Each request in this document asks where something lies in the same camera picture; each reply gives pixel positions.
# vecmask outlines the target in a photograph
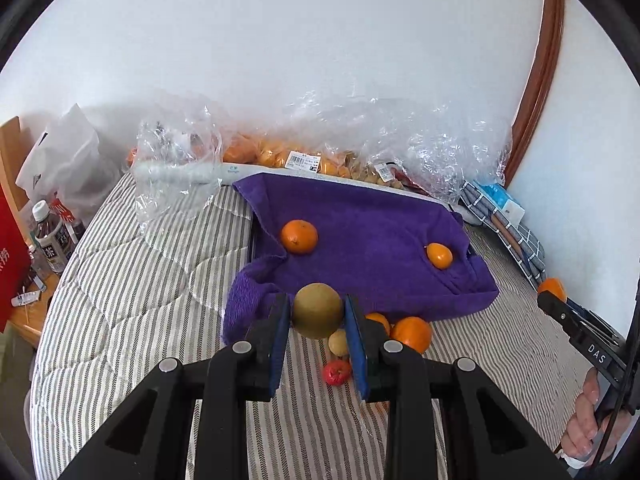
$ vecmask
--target red bag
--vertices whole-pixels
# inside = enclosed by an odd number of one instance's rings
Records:
[[[12,312],[11,298],[21,290],[31,259],[4,193],[0,190],[0,332]]]

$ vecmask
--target white plastic bag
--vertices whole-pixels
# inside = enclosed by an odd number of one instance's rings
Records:
[[[203,96],[162,94],[138,130],[131,173],[140,231],[193,219],[220,190],[222,138],[212,114],[221,108]]]
[[[50,203],[57,194],[76,218],[89,225],[121,176],[99,148],[97,132],[75,104],[40,136],[15,183],[32,203]]]

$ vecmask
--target wooden table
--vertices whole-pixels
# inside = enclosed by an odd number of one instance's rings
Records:
[[[42,335],[42,327],[44,326],[44,319],[47,317],[47,301],[49,301],[49,298],[53,296],[53,293],[56,291],[59,280],[59,277],[55,274],[50,275],[45,280],[47,290],[40,295],[38,301],[25,306],[13,307],[14,311],[8,322],[11,323],[14,330],[34,348],[38,347],[40,336]],[[32,284],[29,290],[38,290],[38,288],[35,284]]]

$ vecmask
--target barcode sticker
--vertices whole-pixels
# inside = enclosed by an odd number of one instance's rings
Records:
[[[284,165],[288,170],[305,170],[318,172],[320,166],[320,157],[315,155],[307,155],[306,153],[290,152],[287,162]]]
[[[394,179],[394,176],[391,173],[391,170],[389,170],[389,168],[386,166],[384,162],[380,162],[379,164],[376,164],[374,168],[376,168],[376,171],[378,172],[380,178],[382,179],[382,182],[391,182]]]

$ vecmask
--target human hand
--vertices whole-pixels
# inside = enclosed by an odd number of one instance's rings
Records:
[[[567,455],[579,459],[592,451],[592,441],[598,433],[598,425],[593,412],[599,398],[598,371],[596,368],[592,368],[587,372],[587,377],[584,379],[582,393],[575,399],[575,413],[566,424],[566,430],[560,441],[562,449]],[[607,429],[609,418],[610,415],[607,415],[602,422],[602,431]],[[607,442],[607,447],[602,455],[603,460],[608,458],[616,449],[620,437],[625,433],[630,423],[631,414],[626,410],[620,410]],[[591,465],[593,459],[594,456],[590,458],[587,465]]]

